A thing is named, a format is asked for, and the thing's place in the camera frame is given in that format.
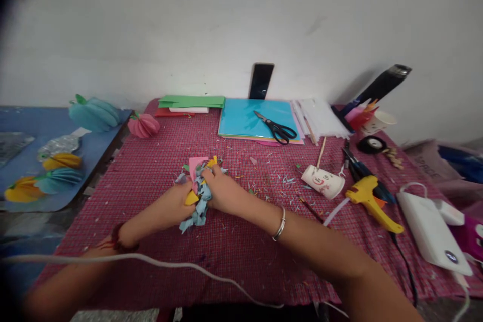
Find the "blue paper pumpkin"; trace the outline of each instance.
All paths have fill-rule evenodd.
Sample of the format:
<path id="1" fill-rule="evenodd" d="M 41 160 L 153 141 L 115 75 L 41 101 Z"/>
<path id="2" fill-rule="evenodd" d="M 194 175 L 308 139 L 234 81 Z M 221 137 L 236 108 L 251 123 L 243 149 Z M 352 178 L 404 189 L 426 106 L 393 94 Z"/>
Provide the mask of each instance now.
<path id="1" fill-rule="evenodd" d="M 84 175 L 79 170 L 61 168 L 49 171 L 38 178 L 34 186 L 45 194 L 57 194 L 69 190 L 72 186 L 83 179 Z"/>
<path id="2" fill-rule="evenodd" d="M 86 101 L 79 94 L 75 98 L 78 103 L 70 102 L 69 116 L 80 127 L 92 132 L 105 132 L 121 123 L 119 111 L 113 105 L 95 97 Z"/>

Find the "bracelet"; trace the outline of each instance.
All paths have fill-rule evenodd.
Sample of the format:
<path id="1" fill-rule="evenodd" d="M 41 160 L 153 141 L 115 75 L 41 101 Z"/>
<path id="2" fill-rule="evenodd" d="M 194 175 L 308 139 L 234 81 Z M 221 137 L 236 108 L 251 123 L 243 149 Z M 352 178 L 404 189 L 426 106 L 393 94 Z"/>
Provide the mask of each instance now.
<path id="1" fill-rule="evenodd" d="M 274 242 L 278 240 L 278 238 L 283 232 L 283 228 L 285 227 L 285 208 L 282 208 L 282 210 L 283 210 L 283 216 L 282 216 L 282 222 L 280 223 L 280 228 L 278 228 L 278 232 L 275 234 L 275 236 L 272 237 Z"/>
<path id="2" fill-rule="evenodd" d="M 104 243 L 100 243 L 97 245 L 100 249 L 104 248 L 112 248 L 114 250 L 119 251 L 120 253 L 132 253 L 135 252 L 136 250 L 139 249 L 139 243 L 132 248 L 127 248 L 125 247 L 120 241 L 119 241 L 119 231 L 121 230 L 121 227 L 125 223 L 120 223 L 117 224 L 114 229 L 112 230 L 111 233 L 111 241 L 105 241 Z"/>

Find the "black water bottle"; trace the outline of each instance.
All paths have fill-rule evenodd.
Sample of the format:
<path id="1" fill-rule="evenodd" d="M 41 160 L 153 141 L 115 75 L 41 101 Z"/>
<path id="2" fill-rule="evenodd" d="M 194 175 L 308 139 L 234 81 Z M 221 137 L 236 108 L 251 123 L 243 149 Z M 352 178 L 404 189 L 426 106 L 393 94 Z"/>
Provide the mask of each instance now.
<path id="1" fill-rule="evenodd" d="M 401 64 L 393 65 L 383 74 L 375 79 L 359 97 L 359 103 L 364 103 L 368 99 L 378 102 L 390 91 L 399 86 L 411 73 L 412 69 Z"/>

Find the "black scissor handle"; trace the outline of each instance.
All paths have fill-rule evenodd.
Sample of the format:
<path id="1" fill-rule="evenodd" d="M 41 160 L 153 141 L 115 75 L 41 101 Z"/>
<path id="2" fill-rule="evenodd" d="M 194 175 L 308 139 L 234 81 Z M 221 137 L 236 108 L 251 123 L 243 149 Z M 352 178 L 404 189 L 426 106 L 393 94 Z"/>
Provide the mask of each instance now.
<path id="1" fill-rule="evenodd" d="M 265 123 L 272 131 L 273 138 L 282 145 L 287 145 L 291 139 L 297 137 L 297 132 L 287 126 L 282 126 L 278 123 L 266 120 Z"/>

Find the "table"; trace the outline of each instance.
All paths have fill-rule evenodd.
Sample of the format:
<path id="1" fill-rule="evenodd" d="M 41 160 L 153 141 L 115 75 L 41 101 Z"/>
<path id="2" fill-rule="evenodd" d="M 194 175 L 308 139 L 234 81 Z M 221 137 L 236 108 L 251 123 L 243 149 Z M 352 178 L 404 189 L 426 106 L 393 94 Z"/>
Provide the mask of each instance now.
<path id="1" fill-rule="evenodd" d="M 157 99 L 146 112 L 154 114 Z M 297 201 L 301 195 L 318 212 L 327 214 L 343 199 L 324 199 L 314 190 L 302 186 L 301 173 L 317 161 L 320 146 L 290 145 L 267 147 L 251 141 L 218 137 L 220 110 L 198 114 L 192 118 L 158 118 L 161 129 L 157 136 L 139 139 L 129 136 L 119 154 L 86 202 L 83 210 L 57 249 L 57 254 L 79 255 L 85 247 L 94 246 L 112 228 L 143 210 L 169 188 L 182 165 L 195 156 L 217 155 L 223 166 L 245 189 L 259 190 L 258 197 L 283 205 L 307 218 L 314 216 Z M 380 135 L 389 146 L 395 144 Z M 320 166 L 337 173 L 343 162 L 342 139 L 328 138 Z M 424 182 L 431 198 L 443 195 L 422 175 L 403 152 L 405 169 L 394 168 L 383 155 L 367 156 L 352 146 L 354 155 L 378 175 L 395 193 L 410 181 Z M 250 162 L 253 157 L 256 165 Z M 295 178 L 293 186 L 284 185 L 284 176 Z M 343 192 L 351 186 L 348 176 Z M 402 212 L 386 206 L 386 213 L 407 229 L 398 242 L 407 258 L 420 299 L 462 295 L 451 274 L 423 260 L 416 249 Z M 331 223 L 352 242 L 362 247 L 382 264 L 386 272 L 411 298 L 411 288 L 403 259 L 385 232 L 360 205 L 348 204 Z M 247 222 L 210 210 L 206 225 L 193 227 L 184 235 L 177 228 L 152 235 L 141 243 L 139 253 L 167 262 L 192 262 L 211 273 L 236 280 L 256 300 L 287 305 L 313 301 L 340 303 L 332 286 L 321 281 L 294 255 L 269 235 Z M 60 266 L 47 266 L 39 283 L 57 272 Z M 468 279 L 471 292 L 483 296 L 483 283 L 477 277 Z M 163 269 L 137 260 L 119 262 L 107 282 L 89 301 L 89 309 L 140 310 L 173 308 L 201 303 L 247 302 L 234 286 L 214 281 L 192 269 Z"/>
<path id="2" fill-rule="evenodd" d="M 82 157 L 84 178 L 70 190 L 47 195 L 31 203 L 6 202 L 8 212 L 49 212 L 57 211 L 69 204 L 83 188 L 111 142 L 127 121 L 131 110 L 120 111 L 121 124 L 109 132 L 88 133 L 80 140 L 80 149 L 75 152 Z M 26 176 L 36 176 L 45 172 L 37 161 L 38 149 L 48 141 L 77 130 L 69 117 L 68 108 L 50 107 L 0 107 L 0 132 L 24 132 L 35 140 L 0 169 L 0 190 L 5 190 L 16 180 Z"/>

